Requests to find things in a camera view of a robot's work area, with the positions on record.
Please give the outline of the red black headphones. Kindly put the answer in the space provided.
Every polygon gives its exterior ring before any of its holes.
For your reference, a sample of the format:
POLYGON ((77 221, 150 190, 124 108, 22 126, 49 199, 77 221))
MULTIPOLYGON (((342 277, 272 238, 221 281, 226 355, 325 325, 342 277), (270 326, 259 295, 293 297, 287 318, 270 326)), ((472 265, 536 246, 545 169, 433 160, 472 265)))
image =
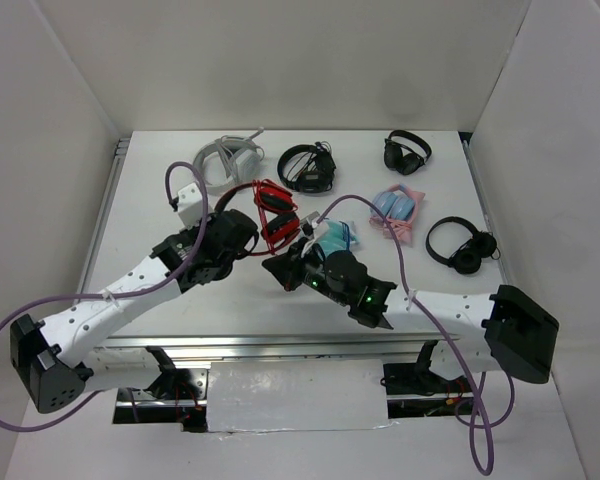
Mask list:
POLYGON ((261 230, 256 234, 251 249, 247 250, 242 257, 273 255, 288 246, 299 234, 298 206, 290 191, 265 179, 253 180, 231 188, 220 197, 215 205, 215 211, 217 213, 223 211, 238 192, 247 189, 253 193, 261 230))

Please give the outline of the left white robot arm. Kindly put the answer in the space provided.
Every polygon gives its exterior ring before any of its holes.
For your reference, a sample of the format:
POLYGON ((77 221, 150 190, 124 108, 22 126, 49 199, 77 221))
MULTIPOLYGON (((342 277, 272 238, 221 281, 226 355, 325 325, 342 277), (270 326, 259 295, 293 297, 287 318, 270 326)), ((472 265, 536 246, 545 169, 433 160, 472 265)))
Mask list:
POLYGON ((191 288, 226 278, 257 234, 238 210, 212 213, 206 224, 166 237, 95 299, 39 321, 17 318, 10 326, 11 363, 37 411, 54 413, 72 403, 96 374, 96 346, 191 288))

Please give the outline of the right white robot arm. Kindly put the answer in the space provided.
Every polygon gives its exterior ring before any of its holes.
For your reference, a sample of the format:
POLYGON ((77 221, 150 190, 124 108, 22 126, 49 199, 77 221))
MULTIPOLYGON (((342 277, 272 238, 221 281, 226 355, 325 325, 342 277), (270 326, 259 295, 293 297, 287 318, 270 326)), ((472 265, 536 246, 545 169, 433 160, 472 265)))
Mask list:
POLYGON ((501 285, 493 294, 405 294, 397 284, 372 277, 352 252, 326 255, 317 245, 294 246, 262 266, 285 290, 307 286, 364 327, 441 334, 422 347, 415 368, 426 391, 467 373, 494 370, 529 384, 549 380, 559 323, 515 286, 501 285))

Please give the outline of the teal white headphones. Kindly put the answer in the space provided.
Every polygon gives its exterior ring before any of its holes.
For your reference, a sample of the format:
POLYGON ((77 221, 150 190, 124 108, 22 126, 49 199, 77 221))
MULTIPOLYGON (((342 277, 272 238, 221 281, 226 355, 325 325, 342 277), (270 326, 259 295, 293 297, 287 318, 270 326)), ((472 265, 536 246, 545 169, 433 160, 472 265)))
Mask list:
POLYGON ((326 256, 338 251, 352 251, 360 247, 361 242, 354 221, 326 219, 321 226, 326 228, 326 232, 317 240, 317 244, 326 256))

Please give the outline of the white grey headphones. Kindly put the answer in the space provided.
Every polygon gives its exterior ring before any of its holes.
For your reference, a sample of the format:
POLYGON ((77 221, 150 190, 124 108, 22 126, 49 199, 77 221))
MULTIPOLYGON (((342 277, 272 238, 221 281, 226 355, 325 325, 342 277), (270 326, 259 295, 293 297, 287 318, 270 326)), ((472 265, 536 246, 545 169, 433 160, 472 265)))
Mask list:
POLYGON ((263 127, 259 127, 248 136, 223 135, 196 153, 192 166, 203 175, 206 164, 210 160, 217 159, 222 165, 225 178, 221 183, 212 183, 205 175, 203 176, 210 195, 221 195, 235 186, 250 183, 256 178, 261 162, 265 158, 265 151, 255 142, 255 139, 264 131, 263 127))

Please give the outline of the pink blue cat-ear headphones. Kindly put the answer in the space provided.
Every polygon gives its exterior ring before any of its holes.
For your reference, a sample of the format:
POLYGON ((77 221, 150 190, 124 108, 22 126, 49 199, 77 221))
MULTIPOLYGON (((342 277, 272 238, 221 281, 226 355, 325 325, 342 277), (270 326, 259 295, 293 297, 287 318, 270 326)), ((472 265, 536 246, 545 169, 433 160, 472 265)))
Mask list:
POLYGON ((413 226, 425 196, 424 192, 413 190, 404 184, 396 184, 379 192, 373 199, 373 205, 389 224, 386 224, 380 215, 371 208, 370 225, 381 230, 386 238, 390 238, 391 233, 394 233, 402 244, 411 246, 413 226))

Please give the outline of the black folded headphones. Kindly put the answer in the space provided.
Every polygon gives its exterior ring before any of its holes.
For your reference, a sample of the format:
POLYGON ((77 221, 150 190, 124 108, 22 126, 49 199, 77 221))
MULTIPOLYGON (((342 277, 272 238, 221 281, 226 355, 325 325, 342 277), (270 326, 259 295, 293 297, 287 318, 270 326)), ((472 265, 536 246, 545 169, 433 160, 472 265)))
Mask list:
POLYGON ((393 130, 384 140, 384 164, 401 175, 415 173, 431 156, 431 146, 412 132, 393 130))

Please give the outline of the black thin-band headphones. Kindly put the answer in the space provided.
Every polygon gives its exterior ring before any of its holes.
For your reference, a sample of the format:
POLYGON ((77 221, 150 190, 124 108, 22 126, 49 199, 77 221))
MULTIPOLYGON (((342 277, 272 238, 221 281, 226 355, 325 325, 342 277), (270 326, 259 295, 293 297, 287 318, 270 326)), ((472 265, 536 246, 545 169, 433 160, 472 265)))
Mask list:
POLYGON ((495 260, 500 255, 498 242, 492 233, 479 230, 469 220, 458 216, 448 216, 432 225, 425 238, 425 249, 437 263, 455 270, 460 275, 477 273, 482 261, 487 258, 495 260), (457 224, 466 229, 470 236, 452 254, 445 257, 431 245, 432 233, 445 224, 457 224))

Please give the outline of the white foil-edged panel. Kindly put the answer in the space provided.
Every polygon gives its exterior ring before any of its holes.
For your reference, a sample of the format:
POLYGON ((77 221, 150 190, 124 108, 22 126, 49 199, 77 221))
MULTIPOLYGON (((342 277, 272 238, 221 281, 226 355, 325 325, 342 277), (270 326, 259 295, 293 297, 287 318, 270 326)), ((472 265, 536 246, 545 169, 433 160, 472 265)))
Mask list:
POLYGON ((389 424, 379 360, 214 363, 212 432, 372 430, 389 424))

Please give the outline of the black wired headphones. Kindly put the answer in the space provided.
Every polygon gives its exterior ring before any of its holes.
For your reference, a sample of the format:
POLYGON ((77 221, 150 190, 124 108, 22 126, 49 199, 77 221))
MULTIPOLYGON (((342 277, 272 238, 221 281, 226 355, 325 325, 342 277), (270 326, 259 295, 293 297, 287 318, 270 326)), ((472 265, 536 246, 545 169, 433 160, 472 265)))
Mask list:
POLYGON ((298 144, 286 150, 277 163, 277 174, 282 184, 299 193, 321 194, 333 188, 336 165, 331 145, 326 141, 298 144), (285 168, 293 160, 305 160, 300 170, 292 175, 285 168))

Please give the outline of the aluminium rail frame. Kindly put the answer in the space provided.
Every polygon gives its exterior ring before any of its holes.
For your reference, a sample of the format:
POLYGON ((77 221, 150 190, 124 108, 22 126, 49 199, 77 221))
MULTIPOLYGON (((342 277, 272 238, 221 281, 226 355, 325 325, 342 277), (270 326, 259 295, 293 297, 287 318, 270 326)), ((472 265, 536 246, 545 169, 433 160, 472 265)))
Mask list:
MULTIPOLYGON (((334 153, 336 179, 325 195, 300 195, 302 214, 326 213, 354 222, 360 238, 357 258, 372 276, 400 288, 461 294, 491 294, 505 283, 499 262, 486 260, 472 276, 461 276, 432 260, 426 246, 442 254, 466 239, 458 225, 443 218, 456 215, 480 229, 488 224, 479 201, 470 164, 456 132, 428 132, 433 157, 426 168, 406 179, 408 187, 425 193, 411 246, 397 248, 369 222, 368 201, 399 182, 382 161, 381 131, 266 131, 258 142, 266 158, 262 176, 275 179, 279 156, 289 147, 313 140, 328 142, 334 153)), ((97 291, 127 274, 150 249, 180 228, 168 206, 164 174, 173 183, 189 182, 185 163, 216 138, 213 131, 137 131, 125 158, 117 164, 113 188, 98 229, 99 243, 91 258, 88 289, 97 291)), ((402 319, 390 329, 369 329, 324 296, 300 287, 286 292, 265 271, 257 257, 235 264, 223 281, 192 289, 133 321, 106 341, 109 348, 160 346, 178 358, 203 351, 214 355, 273 356, 338 354, 374 348, 413 352, 438 335, 421 320, 402 319)))

